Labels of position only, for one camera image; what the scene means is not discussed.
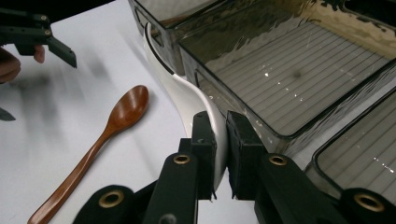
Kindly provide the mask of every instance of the spoon bowl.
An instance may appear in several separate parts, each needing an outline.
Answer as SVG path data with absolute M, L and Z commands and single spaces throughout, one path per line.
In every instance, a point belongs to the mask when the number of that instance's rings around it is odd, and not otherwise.
M 149 106 L 149 91 L 145 86 L 135 86 L 127 91 L 116 103 L 108 118 L 107 125 L 81 159 L 75 169 L 51 196 L 29 218 L 29 224 L 48 223 L 73 192 L 87 173 L 102 145 L 113 135 L 136 124 Z

